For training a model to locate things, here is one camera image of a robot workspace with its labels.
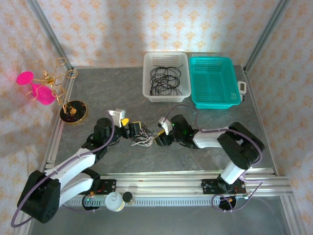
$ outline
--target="tangled wires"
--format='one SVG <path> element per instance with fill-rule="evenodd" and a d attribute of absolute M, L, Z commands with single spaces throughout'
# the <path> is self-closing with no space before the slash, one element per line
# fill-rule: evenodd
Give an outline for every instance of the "tangled wires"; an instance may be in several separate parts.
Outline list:
<path fill-rule="evenodd" d="M 140 145 L 144 147 L 149 147 L 153 144 L 154 137 L 153 135 L 157 135 L 154 131 L 150 131 L 145 124 L 141 124 L 141 130 L 138 135 L 134 136 L 131 140 L 133 142 L 132 146 Z"/>
<path fill-rule="evenodd" d="M 150 72 L 150 95 L 182 95 L 179 90 L 181 67 L 157 66 Z"/>

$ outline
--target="gold wire sculpture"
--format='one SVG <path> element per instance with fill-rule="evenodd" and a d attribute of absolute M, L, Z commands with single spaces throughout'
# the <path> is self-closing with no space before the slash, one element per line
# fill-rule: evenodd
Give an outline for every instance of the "gold wire sculpture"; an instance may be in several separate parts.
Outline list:
<path fill-rule="evenodd" d="M 39 69 L 42 71 L 43 75 L 41 79 L 33 79 L 34 81 L 39 81 L 41 83 L 35 90 L 35 94 L 33 94 L 34 98 L 30 99 L 29 94 L 33 93 L 30 91 L 26 94 L 26 99 L 29 101 L 36 100 L 38 97 L 37 90 L 43 86 L 49 86 L 52 90 L 52 96 L 58 100 L 58 104 L 62 105 L 64 113 L 67 112 L 67 108 L 70 108 L 71 113 L 75 113 L 76 110 L 71 106 L 71 104 L 67 101 L 67 91 L 62 87 L 61 78 L 74 79 L 77 77 L 78 72 L 76 70 L 69 70 L 65 74 L 60 76 L 56 76 L 56 70 L 58 67 L 63 66 L 67 62 L 66 58 L 61 57 L 55 61 L 55 67 L 53 73 L 48 72 L 44 69 L 44 62 L 42 60 L 37 60 L 33 63 L 34 69 Z"/>

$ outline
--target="white basket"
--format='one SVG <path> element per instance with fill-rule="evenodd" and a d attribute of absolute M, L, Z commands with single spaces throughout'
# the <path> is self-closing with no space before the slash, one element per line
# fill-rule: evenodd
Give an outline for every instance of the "white basket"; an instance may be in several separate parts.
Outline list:
<path fill-rule="evenodd" d="M 156 66 L 179 67 L 181 72 L 180 85 L 177 89 L 182 95 L 150 95 L 150 72 Z M 151 102 L 182 102 L 191 94 L 188 58 L 184 52 L 148 52 L 143 61 L 142 93 Z"/>

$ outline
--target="wallpaper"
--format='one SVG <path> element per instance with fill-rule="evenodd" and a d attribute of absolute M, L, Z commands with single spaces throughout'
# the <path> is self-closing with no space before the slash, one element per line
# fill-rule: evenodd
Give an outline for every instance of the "wallpaper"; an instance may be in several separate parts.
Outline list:
<path fill-rule="evenodd" d="M 293 0 L 249 73 L 281 175 L 313 232 L 313 4 Z"/>
<path fill-rule="evenodd" d="M 51 68 L 58 56 L 25 0 L 0 1 L 0 38 L 0 234 L 10 235 L 28 175 L 41 166 L 53 114 L 51 105 L 27 101 L 31 87 L 16 78 L 39 59 Z"/>
<path fill-rule="evenodd" d="M 142 66 L 147 51 L 221 52 L 245 65 L 278 2 L 39 0 L 74 67 Z"/>

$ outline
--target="white bottle cap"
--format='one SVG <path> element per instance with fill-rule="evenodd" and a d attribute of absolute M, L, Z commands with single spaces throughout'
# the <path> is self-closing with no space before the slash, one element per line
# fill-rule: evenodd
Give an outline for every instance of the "white bottle cap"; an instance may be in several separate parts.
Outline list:
<path fill-rule="evenodd" d="M 119 212 L 125 206 L 123 197 L 119 192 L 111 192 L 106 198 L 106 207 L 113 212 Z"/>

